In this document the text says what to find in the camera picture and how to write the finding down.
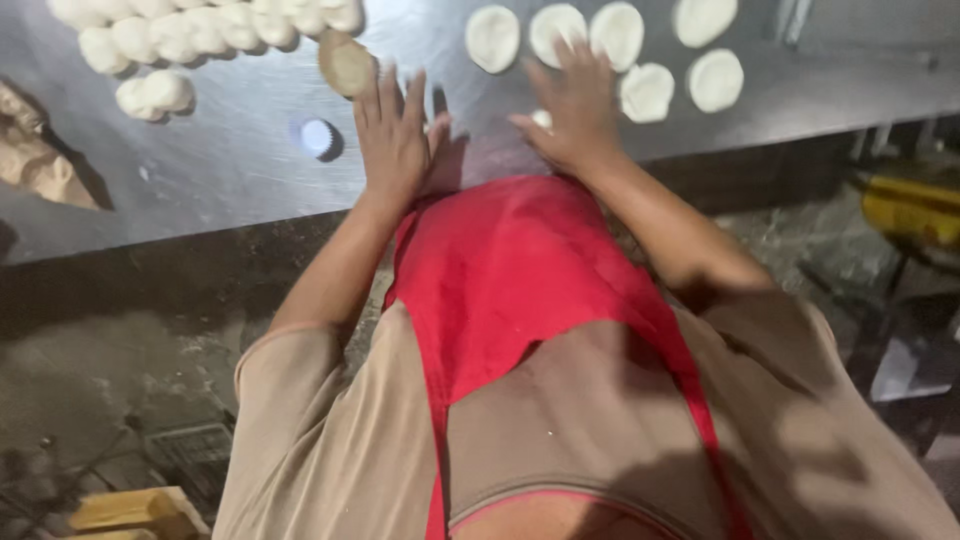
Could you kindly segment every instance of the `dough piece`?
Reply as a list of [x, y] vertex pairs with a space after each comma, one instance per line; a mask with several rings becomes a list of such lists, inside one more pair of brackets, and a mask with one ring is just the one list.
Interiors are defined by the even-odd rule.
[[206, 5], [206, 0], [173, 0], [174, 5], [182, 10], [193, 10]]
[[643, 17], [632, 4], [611, 2], [590, 21], [590, 45], [593, 52], [606, 51], [617, 73], [635, 65], [643, 47]]
[[488, 73], [510, 67], [520, 49], [520, 21], [503, 6], [487, 6], [467, 21], [467, 52]]
[[569, 4], [547, 6], [530, 21], [530, 46], [540, 61], [557, 69], [560, 69], [560, 60], [553, 47], [557, 36], [573, 43], [577, 37], [587, 39], [587, 35], [587, 20]]
[[297, 38], [297, 29], [283, 14], [281, 0], [253, 0], [253, 28], [274, 47], [287, 47]]
[[670, 113], [675, 85], [662, 65], [635, 65], [620, 82], [620, 108], [635, 124], [661, 122]]
[[363, 24], [363, 8], [360, 5], [360, 0], [337, 1], [342, 2], [339, 7], [329, 8], [324, 6], [333, 6], [336, 2], [334, 0], [321, 0], [326, 25], [348, 34], [360, 30], [360, 26]]
[[86, 63], [97, 73], [113, 75], [130, 66], [130, 60], [113, 42], [109, 28], [87, 28], [80, 32], [79, 42]]
[[77, 32], [107, 26], [107, 18], [82, 0], [47, 0], [50, 13]]
[[250, 4], [242, 2], [217, 8], [220, 34], [229, 46], [250, 51], [257, 48], [261, 41], [253, 29], [253, 10]]
[[687, 91], [697, 108], [706, 113], [729, 109], [743, 90], [743, 66], [728, 49], [715, 49], [690, 66]]
[[339, 30], [327, 30], [320, 36], [318, 61], [326, 83], [344, 97], [359, 95], [376, 70], [367, 47]]
[[171, 13], [150, 21], [150, 42], [169, 61], [192, 62], [200, 53], [194, 48], [189, 31], [186, 17], [180, 12]]
[[161, 69], [143, 80], [143, 101], [148, 107], [176, 112], [193, 103], [193, 85], [176, 71]]
[[120, 52], [132, 61], [154, 63], [160, 55], [150, 42], [150, 21], [143, 17], [130, 17], [117, 21], [110, 27], [113, 42]]
[[129, 0], [136, 12], [148, 19], [157, 19], [177, 10], [170, 0]]
[[222, 55], [229, 49], [227, 40], [220, 33], [220, 18], [217, 9], [209, 6], [183, 12], [183, 20], [190, 35], [190, 43], [198, 53]]
[[673, 30], [680, 43], [699, 49], [727, 32], [736, 12], [737, 0], [680, 0], [673, 8]]
[[86, 0], [87, 4], [110, 20], [123, 20], [136, 15], [133, 6], [127, 0]]
[[117, 88], [117, 105], [130, 118], [156, 122], [163, 117], [163, 111], [147, 105], [144, 101], [143, 79], [130, 79]]
[[326, 29], [324, 9], [319, 0], [284, 0], [283, 14], [305, 36], [317, 37]]
[[548, 133], [553, 133], [553, 114], [550, 114], [546, 110], [539, 109], [530, 115], [530, 119], [538, 126], [544, 128]]

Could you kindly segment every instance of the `stainless steel table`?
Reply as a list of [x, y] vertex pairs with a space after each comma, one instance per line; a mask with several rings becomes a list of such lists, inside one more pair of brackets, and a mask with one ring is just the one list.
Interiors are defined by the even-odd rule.
[[[498, 0], [526, 26], [538, 0]], [[456, 135], [469, 137], [462, 168], [449, 182], [480, 184], [545, 169], [504, 117], [536, 107], [522, 70], [490, 76], [468, 59], [463, 29], [489, 0], [367, 0], [360, 40], [401, 73], [424, 65], [444, 90]], [[574, 0], [590, 18], [605, 0]], [[640, 61], [669, 67], [678, 80], [662, 124], [621, 129], [631, 155], [651, 160], [840, 132], [892, 120], [960, 110], [960, 66], [928, 72], [918, 63], [797, 55], [775, 43], [774, 0], [741, 0], [741, 15], [715, 46], [740, 57], [747, 84], [731, 110], [699, 113], [682, 90], [684, 73], [703, 51], [682, 47], [669, 25], [672, 2], [634, 0], [647, 23]], [[240, 53], [189, 69], [198, 106], [165, 125], [129, 119], [113, 99], [119, 81], [91, 71], [76, 34], [40, 0], [0, 2], [0, 75], [32, 93], [54, 131], [103, 177], [114, 206], [89, 211], [54, 205], [0, 184], [0, 221], [15, 232], [5, 263], [349, 208], [364, 185], [351, 106], [330, 90], [314, 61], [317, 44], [296, 51]], [[141, 74], [149, 68], [141, 68]], [[331, 163], [302, 156], [287, 125], [318, 114], [344, 136]]]

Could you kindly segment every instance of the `beige shirt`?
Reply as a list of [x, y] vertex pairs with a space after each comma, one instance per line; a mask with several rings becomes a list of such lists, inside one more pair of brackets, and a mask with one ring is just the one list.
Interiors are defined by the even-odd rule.
[[[677, 311], [757, 538], [955, 539], [912, 456], [858, 396], [814, 308], [782, 293]], [[355, 380], [330, 330], [268, 335], [237, 366], [240, 415], [215, 539], [422, 538], [437, 472], [403, 304]], [[683, 396], [655, 352], [598, 321], [540, 344], [450, 409], [449, 524], [559, 490], [691, 539], [726, 514]]]

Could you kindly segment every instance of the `hand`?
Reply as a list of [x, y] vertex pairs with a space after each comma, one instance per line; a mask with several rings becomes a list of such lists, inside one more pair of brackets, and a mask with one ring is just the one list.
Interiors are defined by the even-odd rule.
[[404, 104], [396, 86], [396, 66], [392, 65], [379, 83], [372, 73], [367, 88], [353, 101], [367, 171], [365, 194], [401, 211], [417, 196], [450, 125], [450, 116], [443, 113], [429, 134], [423, 134], [425, 87], [426, 73], [420, 70], [408, 87]]
[[596, 166], [625, 157], [616, 131], [613, 70], [606, 54], [595, 57], [581, 39], [571, 49], [559, 37], [554, 47], [563, 70], [559, 83], [536, 61], [524, 64], [553, 127], [545, 130], [523, 114], [512, 114], [510, 121], [562, 172], [583, 179]]

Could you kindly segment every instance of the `floor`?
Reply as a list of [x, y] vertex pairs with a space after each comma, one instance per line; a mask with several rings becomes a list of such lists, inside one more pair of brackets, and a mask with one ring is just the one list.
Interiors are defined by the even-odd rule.
[[[786, 290], [816, 303], [843, 357], [858, 346], [862, 320], [833, 302], [802, 267], [880, 294], [900, 259], [861, 216], [859, 192], [842, 166], [850, 143], [849, 135], [836, 135], [648, 164], [740, 238]], [[151, 481], [151, 468], [136, 458], [138, 438], [123, 435], [131, 426], [149, 435], [229, 424], [237, 409], [237, 360], [343, 217], [332, 213], [0, 268], [0, 450], [6, 449], [0, 486], [16, 484], [24, 499], [50, 499], [59, 478], [51, 470], [103, 458], [119, 439], [98, 467], [97, 481], [140, 487]], [[611, 221], [628, 257], [640, 260], [622, 225]], [[387, 258], [348, 346], [353, 369], [363, 361], [391, 279]], [[958, 469], [931, 465], [937, 467], [947, 479], [945, 490], [953, 489]], [[41, 480], [21, 481], [30, 477]], [[952, 497], [957, 503], [960, 494]], [[0, 511], [0, 538], [4, 530], [23, 529], [18, 520], [5, 520]], [[36, 520], [53, 531], [62, 528], [56, 519]]]

